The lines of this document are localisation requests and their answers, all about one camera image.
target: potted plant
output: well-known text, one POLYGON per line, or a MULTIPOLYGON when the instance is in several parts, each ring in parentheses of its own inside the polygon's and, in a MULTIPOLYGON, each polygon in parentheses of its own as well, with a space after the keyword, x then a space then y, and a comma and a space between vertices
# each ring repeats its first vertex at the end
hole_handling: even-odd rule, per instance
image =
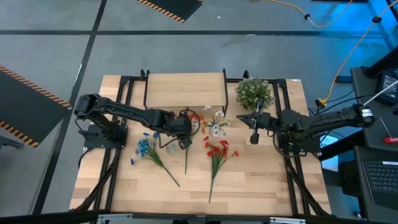
POLYGON ((248 111, 254 111, 257 107, 257 101, 260 99, 264 99, 265 108, 268 108, 274 102, 267 80, 247 78, 239 83, 235 92, 236 102, 248 111))

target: keyboard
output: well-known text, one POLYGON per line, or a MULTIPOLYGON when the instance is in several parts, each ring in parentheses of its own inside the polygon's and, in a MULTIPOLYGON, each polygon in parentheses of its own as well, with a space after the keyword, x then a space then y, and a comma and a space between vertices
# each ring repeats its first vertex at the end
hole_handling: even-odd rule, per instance
POLYGON ((398 210, 398 162, 364 161, 373 202, 398 210))

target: yellow cable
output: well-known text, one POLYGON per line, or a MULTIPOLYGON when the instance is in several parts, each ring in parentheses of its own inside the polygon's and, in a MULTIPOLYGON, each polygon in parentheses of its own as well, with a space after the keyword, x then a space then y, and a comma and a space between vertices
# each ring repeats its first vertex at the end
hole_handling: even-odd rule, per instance
MULTIPOLYGON (((298 6, 295 6, 295 5, 293 5, 293 4, 289 4, 289 3, 281 2, 281 1, 276 1, 276 0, 265 0, 265 1, 271 1, 271 2, 276 2, 276 3, 279 3, 279 4, 284 4, 284 5, 286 5, 286 6, 290 6, 290 7, 293 7, 293 8, 295 8, 295 9, 298 9, 298 10, 299 10, 300 12, 302 12, 304 15, 307 15, 307 13, 304 12, 304 10, 303 10, 302 8, 300 8, 300 7, 298 7, 298 6)), ((325 25, 319 26, 319 25, 316 25, 316 24, 311 20, 311 18, 308 17, 307 19, 308 19, 308 21, 311 22, 312 25, 314 25, 314 26, 317 27, 317 28, 325 28, 325 27, 328 27, 328 26, 332 25, 332 23, 334 23, 341 15, 343 15, 343 13, 347 10, 348 6, 349 6, 353 1, 354 1, 354 0, 351 0, 338 16, 336 16, 332 21, 330 21, 329 23, 327 23, 327 24, 325 24, 325 25)))
MULTIPOLYGON (((397 4, 397 3, 398 3, 398 0, 394 1, 393 3, 391 3, 391 4, 390 4, 388 7, 386 7, 385 10, 383 10, 383 11, 380 13, 380 15, 378 15, 377 17, 380 18, 384 13, 387 12, 387 10, 388 10, 389 8, 391 8, 393 5, 395 5, 395 4, 397 4)), ((358 43, 357 43, 357 44, 354 46, 354 48, 351 50, 351 52, 350 52, 350 53, 347 55, 347 57, 344 59, 344 62, 340 65, 340 68, 337 70, 336 75, 335 75, 335 77, 333 78, 333 81, 332 81, 332 83, 331 83, 328 96, 327 96, 326 98, 324 98, 324 99, 321 99, 321 98, 318 99, 318 100, 319 100, 319 103, 321 103, 321 105, 326 106, 326 102, 327 102, 327 101, 329 100, 329 98, 330 98, 331 90, 332 90, 332 88, 333 88, 333 85, 334 85, 335 82, 336 82, 337 76, 340 74, 341 70, 342 70, 343 67, 346 65, 348 59, 349 59, 349 58, 351 57, 351 55, 354 53, 355 49, 360 45, 360 43, 362 42, 362 40, 365 38, 366 34, 369 33, 369 31, 374 27, 374 25, 375 25, 375 23, 373 22, 373 23, 371 24, 371 26, 369 27, 369 29, 362 35, 362 37, 360 38, 360 40, 358 41, 358 43)))

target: wooden table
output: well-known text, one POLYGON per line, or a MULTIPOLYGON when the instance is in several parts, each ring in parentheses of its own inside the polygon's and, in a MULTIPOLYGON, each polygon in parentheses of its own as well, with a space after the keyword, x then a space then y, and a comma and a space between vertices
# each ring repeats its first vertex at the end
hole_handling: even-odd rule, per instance
MULTIPOLYGON (((118 92, 119 75, 105 75, 100 95, 112 100, 118 92)), ((213 188, 211 203, 208 203, 211 164, 203 146, 204 134, 193 138, 188 153, 188 170, 184 174, 185 151, 179 148, 174 155, 166 153, 165 149, 157 152, 165 166, 173 174, 181 187, 173 182, 168 174, 152 161, 136 161, 134 166, 130 158, 136 158, 137 142, 143 137, 143 132, 153 133, 140 123, 128 121, 129 134, 126 147, 121 154, 119 169, 114 190, 112 212, 126 213, 179 213, 179 214, 212 214, 212 215, 292 215, 289 190, 284 160, 272 145, 272 139, 264 130, 259 130, 258 145, 249 142, 252 130, 236 119, 237 114, 249 112, 240 107, 235 98, 234 89, 237 83, 228 83, 229 106, 226 119, 231 125, 224 130, 230 143, 230 151, 239 151, 240 156, 230 159, 218 172, 213 188)), ((303 87, 300 80, 287 80, 290 104, 293 110, 307 114, 303 87)), ((144 108, 145 82, 135 81, 132 91, 131 106, 144 108)), ((122 102, 125 101, 127 87, 122 102)), ((276 115, 275 106, 265 110, 276 115)), ((197 113, 206 115, 205 111, 197 113)), ((162 135, 162 142, 167 138, 162 135)), ((221 138, 211 139, 218 142, 221 138)), ((75 191, 70 208, 82 203, 98 181, 104 149, 95 149, 88 153, 81 162, 77 176, 75 191)), ((311 154, 302 157, 302 168, 305 183, 309 191, 324 210, 330 213, 328 196, 320 162, 311 154)), ((107 186, 103 190, 106 198, 107 186)), ((298 210, 303 212, 299 189, 295 188, 298 210)))

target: concrete floor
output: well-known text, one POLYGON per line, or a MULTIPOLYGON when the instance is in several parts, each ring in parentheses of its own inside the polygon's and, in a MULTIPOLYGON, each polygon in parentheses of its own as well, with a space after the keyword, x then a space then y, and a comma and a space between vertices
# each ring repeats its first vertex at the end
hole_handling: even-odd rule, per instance
MULTIPOLYGON (((228 77, 240 77, 249 70, 253 77, 302 79, 308 107, 314 107, 314 100, 327 94, 335 72, 369 27, 371 18, 386 7, 384 1, 369 2, 350 6, 336 23, 324 29, 327 32, 302 35, 298 31, 318 29, 304 21, 295 9, 273 2, 206 1, 186 23, 179 24, 136 1, 108 0, 99 30, 261 30, 281 31, 281 35, 97 35, 79 95, 98 92, 103 75, 138 75, 142 68, 165 73, 216 72, 225 68, 228 77), (287 36, 283 35, 285 31, 295 32, 287 36)), ((10 30, 91 30, 100 3, 100 0, 2 0, 0 64, 68 99, 90 36, 29 32, 11 35, 10 30)), ((345 6, 311 0, 296 4, 318 24, 328 22, 345 6)), ((349 75, 351 67, 371 65, 388 53, 389 47, 398 44, 396 26, 392 14, 386 13, 342 74, 349 75)), ((351 85, 337 84, 331 98, 348 93, 350 88, 351 85)), ((345 128, 339 133, 348 135, 354 131, 345 128)), ((56 132, 55 129, 36 149, 2 148, 0 216, 30 213, 56 132)), ((0 134, 9 136, 3 130, 0 134)), ((68 210, 82 145, 83 138, 71 122, 44 213, 68 210)), ((343 195, 338 187, 328 186, 328 193, 333 213, 353 218, 351 214, 358 204, 352 203, 353 199, 343 195)))

